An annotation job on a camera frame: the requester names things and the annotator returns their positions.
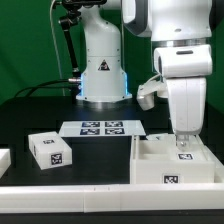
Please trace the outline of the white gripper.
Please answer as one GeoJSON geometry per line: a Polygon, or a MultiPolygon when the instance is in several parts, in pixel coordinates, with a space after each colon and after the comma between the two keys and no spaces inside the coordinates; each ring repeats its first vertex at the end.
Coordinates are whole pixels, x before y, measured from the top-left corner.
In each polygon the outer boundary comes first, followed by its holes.
{"type": "Polygon", "coordinates": [[[188,135],[200,133],[204,119],[206,76],[212,73],[208,44],[154,50],[155,70],[165,79],[176,146],[185,150],[188,135]]]}

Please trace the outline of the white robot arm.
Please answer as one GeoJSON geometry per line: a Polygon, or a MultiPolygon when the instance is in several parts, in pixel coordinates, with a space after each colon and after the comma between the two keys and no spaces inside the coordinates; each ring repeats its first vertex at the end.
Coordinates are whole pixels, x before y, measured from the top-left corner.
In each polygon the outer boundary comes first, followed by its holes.
{"type": "MultiPolygon", "coordinates": [[[[126,29],[151,40],[160,79],[140,85],[137,100],[148,110],[154,106],[154,93],[167,97],[176,146],[190,148],[202,129],[206,77],[213,69],[208,39],[224,18],[224,0],[109,0],[103,7],[120,9],[126,29]]],[[[94,104],[129,96],[121,68],[120,32],[101,18],[99,10],[93,2],[81,8],[87,67],[79,99],[94,104]]]]}

